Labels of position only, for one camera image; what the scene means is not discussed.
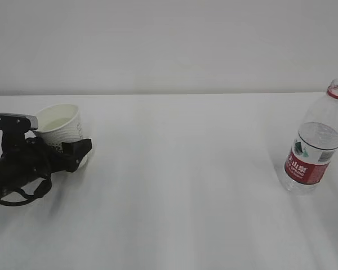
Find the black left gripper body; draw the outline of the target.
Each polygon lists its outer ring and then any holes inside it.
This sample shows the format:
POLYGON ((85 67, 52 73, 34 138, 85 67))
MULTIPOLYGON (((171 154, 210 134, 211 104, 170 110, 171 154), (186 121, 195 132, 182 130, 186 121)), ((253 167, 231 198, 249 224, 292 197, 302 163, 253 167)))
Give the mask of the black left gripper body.
POLYGON ((37 178, 47 179, 56 172, 39 137, 15 141, 2 137, 1 181, 3 183, 31 182, 37 178))

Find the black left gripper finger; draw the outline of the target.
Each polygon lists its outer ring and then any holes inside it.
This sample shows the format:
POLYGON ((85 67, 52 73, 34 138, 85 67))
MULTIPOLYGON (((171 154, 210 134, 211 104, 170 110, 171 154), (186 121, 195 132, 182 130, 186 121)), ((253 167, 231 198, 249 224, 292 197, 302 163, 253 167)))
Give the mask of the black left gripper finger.
POLYGON ((92 150, 92 140, 86 138, 76 142, 63 142, 61 146, 64 157, 64 170, 75 172, 86 163, 87 155, 92 150))

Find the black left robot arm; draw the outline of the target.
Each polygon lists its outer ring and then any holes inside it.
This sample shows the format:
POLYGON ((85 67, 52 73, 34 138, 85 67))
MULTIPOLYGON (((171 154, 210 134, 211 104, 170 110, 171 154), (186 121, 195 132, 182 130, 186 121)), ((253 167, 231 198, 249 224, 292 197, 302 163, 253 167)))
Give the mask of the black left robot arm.
POLYGON ((39 137, 4 152, 0 158, 0 205, 23 206, 52 189, 52 175, 75 172, 92 150, 92 140, 62 143, 62 152, 39 137))

